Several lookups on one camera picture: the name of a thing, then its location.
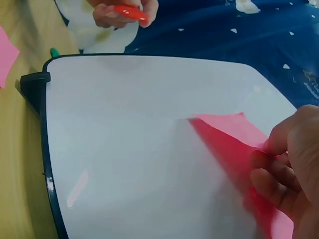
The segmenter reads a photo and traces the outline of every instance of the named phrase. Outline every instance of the white surface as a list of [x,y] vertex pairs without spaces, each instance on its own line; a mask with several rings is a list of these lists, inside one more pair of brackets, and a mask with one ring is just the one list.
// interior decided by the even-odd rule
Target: white surface
[[254,239],[254,219],[189,125],[232,114],[269,134],[295,108],[251,67],[77,56],[48,66],[47,126],[71,239]]

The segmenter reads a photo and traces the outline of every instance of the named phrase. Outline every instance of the blue fabric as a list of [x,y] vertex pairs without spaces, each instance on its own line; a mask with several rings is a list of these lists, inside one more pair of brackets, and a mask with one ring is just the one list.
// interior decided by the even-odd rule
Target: blue fabric
[[307,2],[253,0],[261,11],[245,14],[235,0],[159,0],[126,53],[244,63],[295,107],[319,105],[319,9]]

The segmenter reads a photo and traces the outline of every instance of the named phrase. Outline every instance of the paper scrap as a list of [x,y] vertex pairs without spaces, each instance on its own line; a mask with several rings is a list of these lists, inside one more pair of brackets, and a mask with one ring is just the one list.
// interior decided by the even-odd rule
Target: paper scrap
[[6,78],[19,53],[0,26],[0,88],[5,87]]
[[244,113],[235,115],[195,115],[197,118],[222,131],[229,136],[241,141],[242,143],[252,146],[260,147],[268,138],[257,127],[250,123]]
[[190,119],[190,123],[243,195],[244,206],[252,212],[267,237],[292,238],[293,222],[251,187],[250,154],[256,148],[261,148],[268,137],[250,123],[243,113],[195,116],[197,118]]

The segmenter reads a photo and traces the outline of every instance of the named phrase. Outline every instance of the red paper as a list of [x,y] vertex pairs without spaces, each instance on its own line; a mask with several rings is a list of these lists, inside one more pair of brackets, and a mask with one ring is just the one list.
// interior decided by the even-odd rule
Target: red paper
[[249,157],[267,136],[250,123],[243,113],[235,115],[195,115],[189,121],[208,149],[224,168],[244,197],[244,206],[252,212],[269,239],[291,239],[292,221],[273,207],[251,187]]
[[0,88],[5,87],[6,77],[18,55],[19,50],[12,45],[0,26]]

